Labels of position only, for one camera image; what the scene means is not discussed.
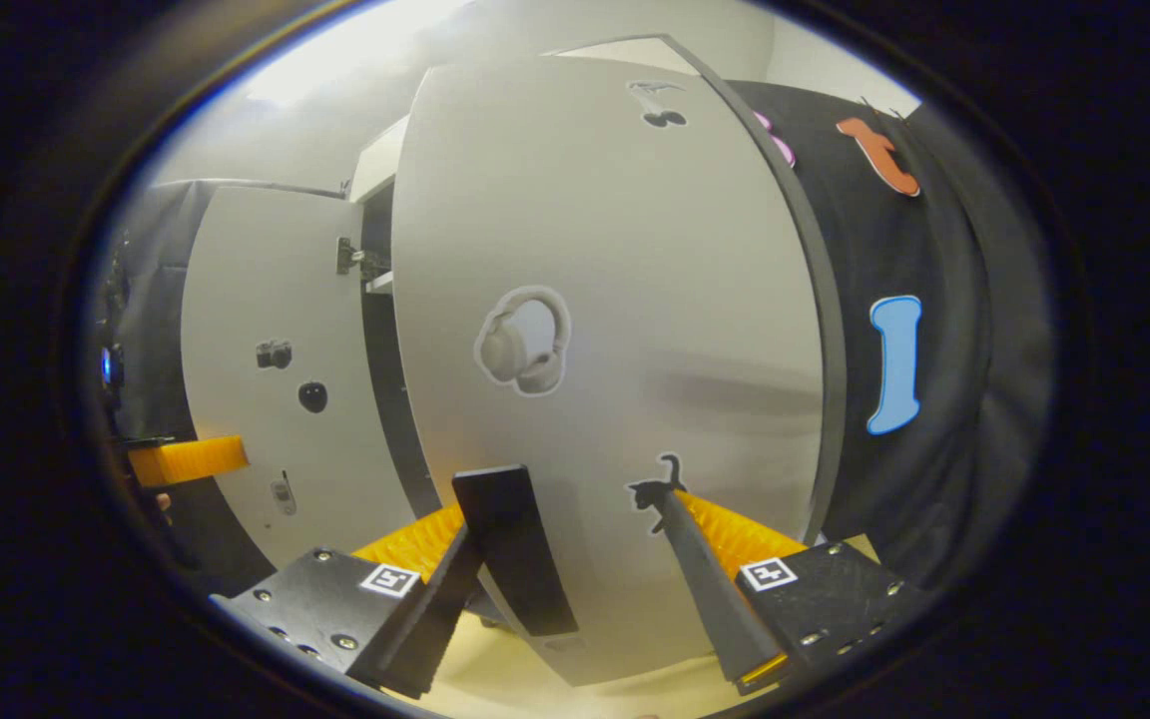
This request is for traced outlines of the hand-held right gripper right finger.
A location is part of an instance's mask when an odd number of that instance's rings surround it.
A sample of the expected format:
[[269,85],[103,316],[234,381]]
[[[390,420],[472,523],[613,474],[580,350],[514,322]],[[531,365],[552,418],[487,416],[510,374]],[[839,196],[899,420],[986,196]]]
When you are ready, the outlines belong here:
[[678,488],[654,508],[722,673],[743,695],[818,684],[926,604],[917,583],[848,542],[804,546]]

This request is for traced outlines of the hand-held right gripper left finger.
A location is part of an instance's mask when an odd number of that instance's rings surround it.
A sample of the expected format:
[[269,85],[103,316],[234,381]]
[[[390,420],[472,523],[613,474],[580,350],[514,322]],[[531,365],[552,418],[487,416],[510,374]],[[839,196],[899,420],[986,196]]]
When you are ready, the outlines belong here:
[[420,699],[474,591],[482,558],[457,502],[355,551],[314,546],[212,605],[288,655]]

